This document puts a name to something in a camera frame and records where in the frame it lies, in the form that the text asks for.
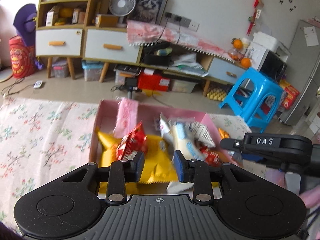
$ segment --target framed picture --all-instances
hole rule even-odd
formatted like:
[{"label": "framed picture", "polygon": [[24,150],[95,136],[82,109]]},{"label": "framed picture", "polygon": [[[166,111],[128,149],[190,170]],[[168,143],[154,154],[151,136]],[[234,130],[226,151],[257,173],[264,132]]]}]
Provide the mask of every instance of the framed picture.
[{"label": "framed picture", "polygon": [[136,7],[129,19],[160,24],[167,0],[136,0]]}]

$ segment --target yellow egg carton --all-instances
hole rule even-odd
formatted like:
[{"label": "yellow egg carton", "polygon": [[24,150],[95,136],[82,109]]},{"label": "yellow egg carton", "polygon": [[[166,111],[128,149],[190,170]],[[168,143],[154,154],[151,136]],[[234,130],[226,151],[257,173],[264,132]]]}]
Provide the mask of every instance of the yellow egg carton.
[{"label": "yellow egg carton", "polygon": [[223,101],[227,96],[227,92],[222,88],[213,88],[207,93],[207,98],[211,100]]}]

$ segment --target microwave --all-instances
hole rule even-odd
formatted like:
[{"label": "microwave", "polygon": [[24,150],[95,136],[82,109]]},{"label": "microwave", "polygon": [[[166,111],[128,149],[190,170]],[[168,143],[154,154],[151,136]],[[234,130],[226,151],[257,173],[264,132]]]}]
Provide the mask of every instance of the microwave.
[{"label": "microwave", "polygon": [[274,52],[255,42],[250,42],[245,56],[251,59],[252,67],[276,82],[284,75],[287,64]]}]

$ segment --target pink snack package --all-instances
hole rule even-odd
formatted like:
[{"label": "pink snack package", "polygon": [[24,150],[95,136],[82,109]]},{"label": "pink snack package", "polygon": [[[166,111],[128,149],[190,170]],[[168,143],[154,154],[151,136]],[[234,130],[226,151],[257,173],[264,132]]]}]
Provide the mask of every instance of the pink snack package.
[{"label": "pink snack package", "polygon": [[113,130],[115,138],[123,138],[137,125],[138,101],[122,98],[119,103],[116,127]]}]

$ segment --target desk fan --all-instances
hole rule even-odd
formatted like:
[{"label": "desk fan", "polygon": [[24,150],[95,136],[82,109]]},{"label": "desk fan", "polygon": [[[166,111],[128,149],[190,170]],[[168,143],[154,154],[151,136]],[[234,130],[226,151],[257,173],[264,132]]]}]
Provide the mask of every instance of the desk fan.
[{"label": "desk fan", "polygon": [[130,14],[136,6],[136,0],[110,0],[109,9],[110,12],[119,16],[118,27],[126,27],[123,23],[124,16]]}]

